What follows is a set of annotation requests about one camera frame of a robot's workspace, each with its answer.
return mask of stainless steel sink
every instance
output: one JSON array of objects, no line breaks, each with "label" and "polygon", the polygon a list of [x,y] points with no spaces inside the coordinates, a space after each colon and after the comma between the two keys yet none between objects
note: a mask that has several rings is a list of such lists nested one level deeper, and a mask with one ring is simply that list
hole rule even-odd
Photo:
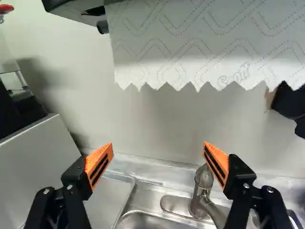
[{"label": "stainless steel sink", "polygon": [[[162,184],[137,180],[115,229],[216,229],[210,219],[197,221],[164,211],[160,201],[167,195],[190,198],[191,193],[163,187]],[[187,214],[188,208],[181,208]]]},{"label": "stainless steel sink", "polygon": [[[117,154],[110,168],[135,178],[131,195],[111,229],[216,229],[208,216],[198,220],[188,211],[198,166]],[[255,185],[276,187],[287,209],[294,211],[288,211],[294,228],[301,229],[305,225],[304,204],[296,201],[304,194],[305,179],[259,175]],[[179,205],[173,204],[178,202],[175,198],[180,199]],[[218,185],[214,185],[210,198],[223,213],[228,213],[231,201],[225,198]],[[254,215],[250,213],[248,229],[257,229]]]},{"label": "stainless steel sink", "polygon": [[[172,188],[163,187],[162,184],[137,180],[131,196],[122,212],[114,229],[216,229],[209,216],[197,220],[192,218],[188,212],[188,199],[191,193],[179,191]],[[168,201],[168,198],[176,196],[180,205],[167,205],[172,212],[162,209],[161,201]],[[227,201],[213,198],[217,206],[226,214],[230,210]],[[288,211],[290,219],[295,229],[303,229],[295,213]],[[247,229],[257,229],[257,219],[254,212],[249,215]]]},{"label": "stainless steel sink", "polygon": [[147,214],[142,211],[131,211],[125,214],[117,229],[194,229],[194,227]]}]

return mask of sink basin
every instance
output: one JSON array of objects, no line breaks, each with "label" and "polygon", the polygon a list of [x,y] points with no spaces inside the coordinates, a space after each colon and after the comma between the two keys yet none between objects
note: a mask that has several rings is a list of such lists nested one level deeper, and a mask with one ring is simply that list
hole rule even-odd
[{"label": "sink basin", "polygon": [[194,229],[194,227],[145,212],[131,211],[121,218],[116,229]]}]

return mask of embossed paper towel pattern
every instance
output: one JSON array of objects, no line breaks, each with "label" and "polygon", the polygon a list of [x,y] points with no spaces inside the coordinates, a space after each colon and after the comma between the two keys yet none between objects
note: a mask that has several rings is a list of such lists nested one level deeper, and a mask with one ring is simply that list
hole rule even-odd
[{"label": "embossed paper towel pattern", "polygon": [[123,89],[305,83],[304,0],[126,0],[106,15]]}]

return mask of white wall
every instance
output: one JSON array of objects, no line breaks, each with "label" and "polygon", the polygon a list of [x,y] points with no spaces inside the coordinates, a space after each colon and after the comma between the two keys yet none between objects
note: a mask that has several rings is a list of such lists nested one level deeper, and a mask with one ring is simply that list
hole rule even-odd
[{"label": "white wall", "polygon": [[202,141],[238,154],[257,173],[305,178],[305,140],[295,123],[266,111],[262,83],[217,92],[191,85],[123,91],[114,82],[109,35],[44,12],[40,0],[15,0],[3,25],[13,55],[35,94],[83,146],[113,142],[115,151],[202,164]]},{"label": "white wall", "polygon": [[13,59],[0,27],[0,74],[19,70]]}]

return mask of screw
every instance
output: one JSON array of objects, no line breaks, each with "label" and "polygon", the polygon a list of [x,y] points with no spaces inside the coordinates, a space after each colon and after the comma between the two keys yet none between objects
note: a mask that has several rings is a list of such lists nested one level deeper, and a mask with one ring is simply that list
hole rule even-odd
[{"label": "screw", "polygon": [[274,193],[273,188],[271,188],[271,187],[267,187],[267,191],[270,193]]},{"label": "screw", "polygon": [[247,183],[244,183],[244,187],[245,187],[246,189],[249,189],[249,188],[250,188],[250,186],[249,186]]},{"label": "screw", "polygon": [[43,194],[45,194],[45,195],[46,195],[46,194],[48,194],[48,193],[49,193],[49,191],[50,191],[50,190],[49,190],[48,188],[46,188],[46,189],[43,191]]}]

